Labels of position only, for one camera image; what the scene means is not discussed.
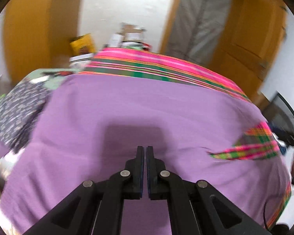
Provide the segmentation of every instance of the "metal pin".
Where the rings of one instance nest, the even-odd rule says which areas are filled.
[[[163,170],[162,172],[160,172],[160,175],[162,177],[168,177],[168,176],[170,176],[170,172],[168,172],[167,170]]]
[[[197,182],[197,185],[200,187],[200,188],[206,188],[207,187],[207,181],[205,181],[205,180],[199,180],[198,182]]]
[[[86,180],[83,182],[84,187],[91,187],[93,185],[93,182],[91,180]]]
[[[128,177],[129,175],[130,175],[131,173],[128,171],[128,170],[122,170],[121,172],[120,172],[120,175],[122,176],[122,177]]]

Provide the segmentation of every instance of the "bed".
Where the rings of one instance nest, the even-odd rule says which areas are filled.
[[[20,233],[84,180],[120,170],[138,145],[153,145],[183,179],[209,181],[260,225],[265,203],[269,227],[281,215],[289,173],[265,118],[234,82],[183,60],[105,48],[56,84],[0,199]],[[121,234],[135,233],[170,233],[165,203],[148,201],[146,188],[124,203]]]

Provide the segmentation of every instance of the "plaid fabric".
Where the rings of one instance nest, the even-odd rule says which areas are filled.
[[[197,85],[250,102],[231,80],[177,58],[124,48],[105,48],[80,74],[109,74]]]
[[[221,153],[209,153],[216,159],[255,160],[277,156],[280,149],[266,122],[251,128],[231,147]]]
[[[289,183],[286,190],[285,190],[285,194],[283,196],[283,199],[282,199],[280,205],[278,206],[278,208],[277,208],[276,212],[273,214],[273,216],[267,222],[267,226],[269,229],[273,228],[273,226],[276,224],[276,222],[278,221],[279,217],[281,216],[283,210],[285,209],[287,203],[289,202],[290,198],[291,198],[291,184]]]

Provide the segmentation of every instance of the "dark blue patterned cloth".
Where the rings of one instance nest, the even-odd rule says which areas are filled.
[[[9,150],[18,152],[27,144],[51,92],[44,82],[22,82],[0,101],[0,142]]]

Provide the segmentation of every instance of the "wooden cabinet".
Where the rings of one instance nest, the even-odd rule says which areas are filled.
[[[253,98],[278,53],[285,19],[282,0],[233,0],[208,68],[233,80]]]
[[[39,68],[68,66],[80,0],[11,0],[3,27],[12,84]]]

